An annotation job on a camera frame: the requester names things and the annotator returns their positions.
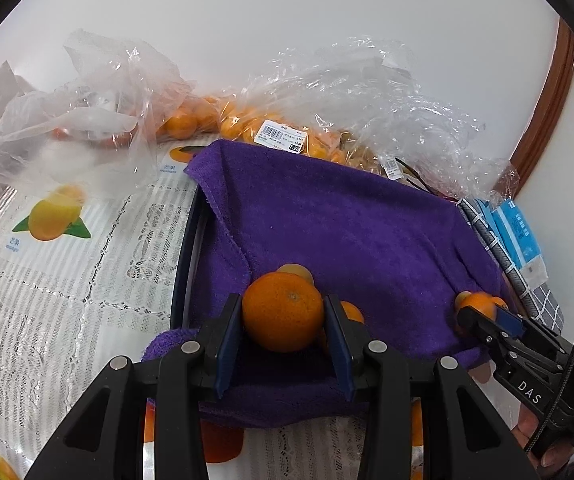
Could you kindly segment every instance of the human hand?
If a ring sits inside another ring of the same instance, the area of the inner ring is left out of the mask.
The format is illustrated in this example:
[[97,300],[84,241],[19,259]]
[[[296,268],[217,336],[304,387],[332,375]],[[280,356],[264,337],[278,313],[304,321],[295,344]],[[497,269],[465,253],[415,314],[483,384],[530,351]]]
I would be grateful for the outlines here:
[[[521,447],[524,448],[527,445],[527,441],[536,431],[536,427],[538,427],[536,415],[521,404],[518,424],[512,430]],[[570,461],[573,454],[574,447],[569,439],[564,438],[554,442],[543,454],[540,462],[531,452],[528,454],[528,458],[535,468],[541,467],[539,473],[542,478],[549,478],[560,471]]]

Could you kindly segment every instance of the checkered cloth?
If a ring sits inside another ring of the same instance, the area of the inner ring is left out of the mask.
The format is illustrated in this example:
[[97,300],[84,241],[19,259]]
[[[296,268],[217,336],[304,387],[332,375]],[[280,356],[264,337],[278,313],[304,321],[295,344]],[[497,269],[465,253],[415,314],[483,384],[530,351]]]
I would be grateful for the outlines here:
[[478,235],[478,239],[486,251],[491,253],[493,258],[498,262],[498,265],[503,269],[509,283],[511,283],[523,303],[527,314],[529,314],[533,320],[539,321],[542,325],[560,334],[564,317],[560,305],[558,301],[556,301],[556,298],[554,298],[547,283],[543,283],[536,289],[530,290],[523,275],[509,257],[503,242],[499,240],[485,221],[478,203],[473,199],[463,198],[459,200],[458,207],[461,214],[467,220],[467,223],[472,226]]

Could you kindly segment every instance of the blue gripper pad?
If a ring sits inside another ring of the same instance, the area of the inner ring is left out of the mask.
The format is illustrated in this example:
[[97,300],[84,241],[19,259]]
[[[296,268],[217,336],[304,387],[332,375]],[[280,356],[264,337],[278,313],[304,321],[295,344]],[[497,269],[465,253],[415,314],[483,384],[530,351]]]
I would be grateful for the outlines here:
[[325,298],[325,334],[327,335],[327,345],[329,354],[334,364],[338,387],[345,394],[347,400],[353,399],[355,387],[352,377],[352,359],[343,337],[342,330],[338,324],[336,313],[331,305],[331,301]]
[[222,338],[221,346],[216,355],[216,380],[214,382],[214,391],[219,399],[229,387],[231,376],[234,373],[234,364],[238,354],[238,345],[242,334],[241,321],[241,298],[238,296],[229,323],[225,329],[225,335]]
[[496,307],[496,324],[513,339],[520,339],[525,334],[522,320],[499,306]]

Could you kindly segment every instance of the green leaf illustration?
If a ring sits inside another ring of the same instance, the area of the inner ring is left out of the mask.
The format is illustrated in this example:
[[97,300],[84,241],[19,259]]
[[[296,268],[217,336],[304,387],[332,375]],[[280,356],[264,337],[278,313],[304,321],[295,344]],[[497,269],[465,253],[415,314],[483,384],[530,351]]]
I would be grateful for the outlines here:
[[25,218],[24,220],[20,220],[18,225],[12,229],[12,232],[19,233],[21,231],[28,231],[28,230],[29,230],[29,217],[27,216],[27,218]]
[[84,225],[83,219],[81,219],[80,216],[75,222],[69,224],[63,234],[78,238],[91,238],[91,233],[89,232],[89,229],[86,228],[86,225]]

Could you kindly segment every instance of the barcode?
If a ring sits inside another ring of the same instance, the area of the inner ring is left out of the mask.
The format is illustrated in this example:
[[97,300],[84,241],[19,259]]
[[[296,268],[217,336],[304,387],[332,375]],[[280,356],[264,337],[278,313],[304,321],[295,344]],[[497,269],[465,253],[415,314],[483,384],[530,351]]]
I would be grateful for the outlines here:
[[390,180],[398,180],[403,177],[403,172],[400,171],[400,166],[395,158],[381,158],[381,164],[385,173],[387,173],[387,178]]
[[267,136],[271,137],[274,140],[281,140],[281,137],[283,136],[282,131],[276,130],[275,128],[272,128],[271,126],[265,126],[263,128],[263,133],[266,134]]

